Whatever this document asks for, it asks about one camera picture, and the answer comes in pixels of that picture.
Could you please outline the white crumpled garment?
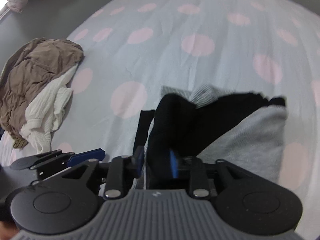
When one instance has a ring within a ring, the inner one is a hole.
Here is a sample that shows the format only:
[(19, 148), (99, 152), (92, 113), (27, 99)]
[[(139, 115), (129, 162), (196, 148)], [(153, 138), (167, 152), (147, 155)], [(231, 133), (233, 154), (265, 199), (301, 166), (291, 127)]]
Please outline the white crumpled garment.
[(37, 154), (50, 151), (51, 133), (62, 123), (65, 107), (73, 94), (67, 84), (77, 67), (76, 64), (65, 74), (50, 81), (25, 110), (27, 122), (22, 126), (20, 135), (31, 144)]

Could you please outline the grey black raglan shirt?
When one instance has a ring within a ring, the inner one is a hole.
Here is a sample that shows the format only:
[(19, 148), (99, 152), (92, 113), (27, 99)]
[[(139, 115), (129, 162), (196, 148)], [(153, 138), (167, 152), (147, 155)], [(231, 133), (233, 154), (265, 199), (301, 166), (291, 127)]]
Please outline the grey black raglan shirt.
[(237, 93), (211, 85), (163, 87), (155, 110), (141, 111), (134, 146), (166, 171), (170, 157), (225, 159), (272, 182), (280, 174), (287, 120), (284, 97)]

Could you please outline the brown crumpled garment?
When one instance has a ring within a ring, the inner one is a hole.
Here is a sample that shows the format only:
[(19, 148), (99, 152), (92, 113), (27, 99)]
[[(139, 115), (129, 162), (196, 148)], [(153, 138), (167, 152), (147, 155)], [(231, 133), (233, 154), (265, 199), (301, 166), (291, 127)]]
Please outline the brown crumpled garment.
[(14, 140), (14, 148), (28, 144), (20, 130), (27, 123), (25, 110), (31, 101), (83, 57), (83, 48), (70, 40), (36, 38), (7, 60), (1, 73), (1, 128)]

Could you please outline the blue pink-dotted bed sheet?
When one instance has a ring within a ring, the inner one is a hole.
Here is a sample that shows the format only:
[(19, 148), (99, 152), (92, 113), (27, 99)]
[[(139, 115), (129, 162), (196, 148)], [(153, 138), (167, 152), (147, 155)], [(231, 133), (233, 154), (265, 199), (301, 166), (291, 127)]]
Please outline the blue pink-dotted bed sheet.
[(100, 148), (105, 163), (134, 155), (141, 111), (163, 87), (211, 85), (284, 97), (280, 174), (303, 213), (295, 229), (252, 235), (224, 222), (208, 200), (144, 162), (127, 195), (103, 201), (84, 226), (39, 235), (4, 220), (10, 239), (319, 239), (319, 17), (287, 0), (113, 0), (67, 38), (83, 48), (73, 94), (50, 151)]

